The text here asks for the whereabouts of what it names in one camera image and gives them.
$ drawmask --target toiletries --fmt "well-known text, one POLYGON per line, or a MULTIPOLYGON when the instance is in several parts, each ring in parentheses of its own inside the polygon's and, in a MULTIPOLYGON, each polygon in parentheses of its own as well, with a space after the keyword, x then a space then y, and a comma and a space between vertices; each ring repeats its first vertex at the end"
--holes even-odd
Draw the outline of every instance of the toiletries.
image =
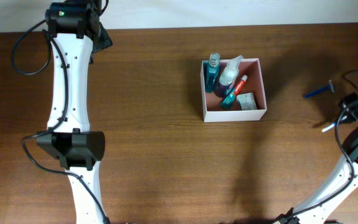
POLYGON ((244 75, 236 87, 228 94, 228 96, 222 101, 221 106, 229 110, 231 105, 233 104, 234 100, 236 99, 237 94, 239 94, 241 88, 246 84, 248 76, 244 75))
POLYGON ((254 94, 246 93, 237 96, 237 102, 240 104, 241 110, 257 110, 254 94))
POLYGON ((217 53, 212 53, 209 56, 209 62, 206 68, 206 79, 205 79, 205 92, 212 93, 215 89, 216 77, 218 77, 221 56, 217 53))
POLYGON ((215 94, 218 97, 227 96, 234 87, 234 81, 239 74, 239 65, 243 56, 240 55, 227 63, 227 67, 223 70, 219 78, 218 86, 215 88, 215 94))

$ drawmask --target spray bottle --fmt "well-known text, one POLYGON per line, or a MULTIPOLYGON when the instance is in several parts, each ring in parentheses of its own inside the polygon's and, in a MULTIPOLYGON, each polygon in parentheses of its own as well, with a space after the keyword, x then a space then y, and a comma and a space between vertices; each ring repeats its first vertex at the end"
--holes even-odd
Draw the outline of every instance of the spray bottle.
POLYGON ((219 78, 218 86, 215 88, 216 96, 225 97, 231 92, 239 74, 239 65, 243 58, 244 57, 240 55, 227 63, 227 67, 223 70, 219 78))

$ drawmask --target white wall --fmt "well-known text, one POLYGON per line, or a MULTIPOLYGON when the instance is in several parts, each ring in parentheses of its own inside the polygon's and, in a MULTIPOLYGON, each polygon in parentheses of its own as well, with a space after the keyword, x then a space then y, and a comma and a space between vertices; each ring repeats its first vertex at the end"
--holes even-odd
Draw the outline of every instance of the white wall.
MULTIPOLYGON (((0 0, 0 32, 24 31, 51 0, 0 0)), ((358 0, 110 0, 107 29, 358 22, 358 0)))

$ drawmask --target wooden table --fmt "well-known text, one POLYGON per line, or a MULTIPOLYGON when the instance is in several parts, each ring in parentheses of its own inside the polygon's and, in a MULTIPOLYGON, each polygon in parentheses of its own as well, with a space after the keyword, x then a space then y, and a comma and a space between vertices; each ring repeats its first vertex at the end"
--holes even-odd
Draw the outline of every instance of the wooden table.
MULTIPOLYGON (((9 61, 20 34, 0 34, 0 223, 74 223, 67 177, 38 170, 21 137, 44 130, 52 104, 52 65, 26 77, 9 61)), ((229 223, 275 218, 311 195, 340 151, 324 121, 353 91, 340 79, 358 68, 358 24, 110 30, 114 46, 89 67, 91 128, 106 135, 103 205, 115 222, 229 223), (258 122, 204 123, 200 66, 259 58, 267 112, 258 122), (302 94, 332 79, 335 94, 302 94)), ((20 68, 46 59, 32 34, 20 68)), ((358 75, 351 75, 358 84, 358 75)), ((344 126, 344 138, 354 126, 344 126)), ((29 144, 43 165, 58 161, 29 144)), ((358 223, 358 189, 331 215, 358 223)))

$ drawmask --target white box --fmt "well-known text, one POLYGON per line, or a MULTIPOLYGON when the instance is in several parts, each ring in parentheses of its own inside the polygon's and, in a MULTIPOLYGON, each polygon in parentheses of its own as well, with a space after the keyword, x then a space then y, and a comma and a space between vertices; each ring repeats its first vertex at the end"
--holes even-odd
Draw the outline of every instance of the white box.
MULTIPOLYGON (((219 77, 222 74, 224 68, 229 60, 221 60, 221 69, 219 75, 216 78, 216 83, 219 81, 219 77)), ((264 115, 267 110, 266 96, 264 83, 262 80, 262 72, 260 71, 260 63, 257 58, 243 59, 239 66, 239 75, 237 82, 243 75, 247 75, 248 79, 244 87, 242 87, 240 94, 253 93, 257 110, 242 111, 237 100, 234 101, 231 109, 226 111, 219 103, 223 98, 217 97, 214 92, 205 92, 204 71, 208 61, 205 60, 201 64, 201 94, 203 97, 203 111, 204 122, 219 122, 219 121, 258 121, 264 115)))

